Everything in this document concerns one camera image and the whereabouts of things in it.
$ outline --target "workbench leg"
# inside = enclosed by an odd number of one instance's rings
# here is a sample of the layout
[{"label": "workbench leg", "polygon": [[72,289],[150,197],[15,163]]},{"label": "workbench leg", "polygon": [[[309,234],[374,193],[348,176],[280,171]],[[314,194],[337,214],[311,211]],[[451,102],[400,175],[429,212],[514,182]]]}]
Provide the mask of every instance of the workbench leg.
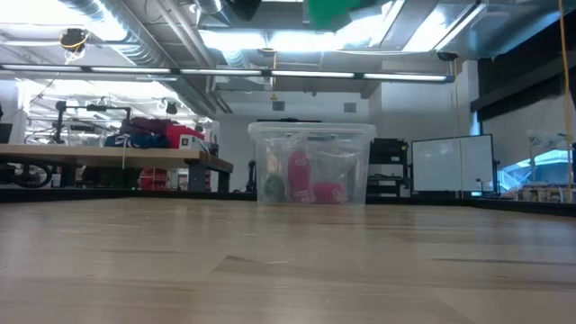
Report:
[{"label": "workbench leg", "polygon": [[206,191],[206,166],[200,163],[188,165],[188,191]]},{"label": "workbench leg", "polygon": [[76,167],[63,166],[62,175],[60,176],[60,188],[76,187]]},{"label": "workbench leg", "polygon": [[227,194],[230,191],[230,173],[218,173],[218,192]]}]

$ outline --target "computer monitor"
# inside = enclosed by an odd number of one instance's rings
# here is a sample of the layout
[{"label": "computer monitor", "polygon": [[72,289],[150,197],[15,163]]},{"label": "computer monitor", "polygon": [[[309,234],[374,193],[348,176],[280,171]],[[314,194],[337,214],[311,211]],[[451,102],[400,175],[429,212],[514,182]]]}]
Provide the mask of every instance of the computer monitor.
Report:
[{"label": "computer monitor", "polygon": [[11,132],[12,124],[0,123],[0,144],[8,144]]}]

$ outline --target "clear plastic storage bin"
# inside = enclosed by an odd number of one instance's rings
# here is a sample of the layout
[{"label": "clear plastic storage bin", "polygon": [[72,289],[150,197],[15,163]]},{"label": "clear plastic storage bin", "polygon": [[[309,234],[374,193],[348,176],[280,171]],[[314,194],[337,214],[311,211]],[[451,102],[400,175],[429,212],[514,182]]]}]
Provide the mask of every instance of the clear plastic storage bin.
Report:
[{"label": "clear plastic storage bin", "polygon": [[364,205],[373,125],[255,122],[259,203]]}]

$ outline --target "green object in bin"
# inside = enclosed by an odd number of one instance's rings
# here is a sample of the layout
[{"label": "green object in bin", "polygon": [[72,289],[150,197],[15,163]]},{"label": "green object in bin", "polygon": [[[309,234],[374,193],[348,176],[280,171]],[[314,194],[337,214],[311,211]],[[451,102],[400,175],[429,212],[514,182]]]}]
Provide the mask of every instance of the green object in bin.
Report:
[{"label": "green object in bin", "polygon": [[279,175],[269,175],[264,183],[264,196],[270,203],[284,203],[286,186]]}]

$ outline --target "wooden workbench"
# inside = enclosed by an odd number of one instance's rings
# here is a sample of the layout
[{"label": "wooden workbench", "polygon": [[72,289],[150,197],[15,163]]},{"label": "wooden workbench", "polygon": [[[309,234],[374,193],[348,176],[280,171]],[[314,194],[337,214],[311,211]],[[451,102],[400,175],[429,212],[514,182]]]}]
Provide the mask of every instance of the wooden workbench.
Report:
[{"label": "wooden workbench", "polygon": [[0,144],[0,159],[16,163],[36,161],[43,164],[90,167],[187,168],[188,190],[204,191],[206,170],[219,173],[219,192],[227,192],[234,166],[205,152],[172,148],[90,148]]}]

